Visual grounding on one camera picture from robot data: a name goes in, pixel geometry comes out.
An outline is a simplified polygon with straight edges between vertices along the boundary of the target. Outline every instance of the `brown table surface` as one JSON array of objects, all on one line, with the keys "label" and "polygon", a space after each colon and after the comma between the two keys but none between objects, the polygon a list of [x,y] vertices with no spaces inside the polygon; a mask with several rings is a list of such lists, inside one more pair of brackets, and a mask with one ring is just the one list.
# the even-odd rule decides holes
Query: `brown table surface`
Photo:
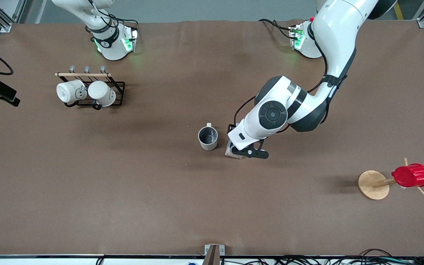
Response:
[{"label": "brown table surface", "polygon": [[[262,22],[141,24],[137,54],[103,59],[84,25],[13,25],[0,56],[19,107],[0,101],[0,254],[424,255],[424,196],[368,200],[358,175],[424,164],[424,29],[367,21],[328,120],[265,141],[269,159],[224,156],[227,125],[262,85],[322,77]],[[67,108],[55,72],[101,65],[124,106]],[[239,117],[243,117],[247,106]],[[198,130],[212,122],[217,149]]]}]

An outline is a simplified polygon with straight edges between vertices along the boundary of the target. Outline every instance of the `mug rack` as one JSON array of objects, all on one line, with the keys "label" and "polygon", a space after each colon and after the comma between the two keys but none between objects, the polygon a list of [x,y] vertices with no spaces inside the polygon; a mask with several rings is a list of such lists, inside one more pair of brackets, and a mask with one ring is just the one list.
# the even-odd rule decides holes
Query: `mug rack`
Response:
[{"label": "mug rack", "polygon": [[[112,77],[112,75],[108,72],[106,72],[106,67],[101,66],[101,71],[99,74],[91,74],[89,72],[89,67],[84,68],[84,73],[76,73],[74,72],[74,66],[70,66],[69,73],[55,73],[56,77],[60,77],[63,82],[69,82],[67,77],[71,77],[74,79],[78,79],[81,82],[83,82],[84,87],[82,89],[88,89],[89,85],[94,81],[103,81],[105,82],[110,88],[114,89],[116,92],[116,100],[111,106],[122,106],[123,102],[123,96],[125,91],[125,82],[118,82],[115,81]],[[96,104],[96,100],[92,99],[87,95],[85,99],[80,99],[77,101],[74,101],[71,104],[64,103],[66,107],[74,107],[74,106],[91,106],[95,110],[100,110],[102,108],[102,105]]]}]

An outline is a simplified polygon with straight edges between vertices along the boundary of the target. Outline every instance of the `mug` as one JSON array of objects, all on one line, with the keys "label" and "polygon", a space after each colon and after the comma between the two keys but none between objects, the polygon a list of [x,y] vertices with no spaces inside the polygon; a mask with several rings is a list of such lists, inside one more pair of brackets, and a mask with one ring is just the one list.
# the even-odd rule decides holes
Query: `mug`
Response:
[{"label": "mug", "polygon": [[93,108],[109,107],[116,100],[116,93],[103,81],[94,81],[88,87],[88,94],[93,99]]},{"label": "mug", "polygon": [[57,85],[57,95],[64,103],[85,99],[87,92],[84,83],[78,79]]},{"label": "mug", "polygon": [[217,130],[212,127],[211,123],[207,123],[207,126],[200,129],[197,137],[204,150],[210,151],[217,147],[219,134],[217,133]]}]

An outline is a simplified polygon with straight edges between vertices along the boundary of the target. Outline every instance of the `floor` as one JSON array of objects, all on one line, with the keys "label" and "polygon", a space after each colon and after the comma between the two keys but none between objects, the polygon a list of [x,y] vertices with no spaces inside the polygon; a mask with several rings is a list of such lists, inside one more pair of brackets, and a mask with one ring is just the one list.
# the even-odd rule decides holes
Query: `floor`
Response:
[{"label": "floor", "polygon": [[[422,0],[399,0],[404,19],[411,19]],[[117,17],[134,18],[140,22],[180,22],[197,20],[255,21],[261,18],[285,21],[308,18],[316,5],[309,0],[117,0],[108,11]],[[25,23],[80,23],[71,13],[51,0],[32,0],[22,19]],[[392,9],[380,20],[396,20]]]}]

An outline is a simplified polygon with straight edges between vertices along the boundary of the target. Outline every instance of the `wooden dowel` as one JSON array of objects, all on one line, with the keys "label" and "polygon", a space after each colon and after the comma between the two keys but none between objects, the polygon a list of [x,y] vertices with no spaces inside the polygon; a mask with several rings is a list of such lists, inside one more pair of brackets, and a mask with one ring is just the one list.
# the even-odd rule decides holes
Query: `wooden dowel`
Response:
[{"label": "wooden dowel", "polygon": [[420,187],[417,187],[417,189],[421,192],[421,194],[423,194],[423,196],[424,196],[424,191],[420,188]]},{"label": "wooden dowel", "polygon": [[386,186],[386,185],[392,185],[392,184],[395,184],[395,183],[396,183],[395,180],[392,178],[392,179],[376,181],[376,182],[372,183],[371,186],[374,187],[374,188],[379,188],[379,187],[383,187],[383,186]]},{"label": "wooden dowel", "polygon": [[107,74],[76,74],[76,73],[55,73],[56,77],[111,77],[110,73]]}]

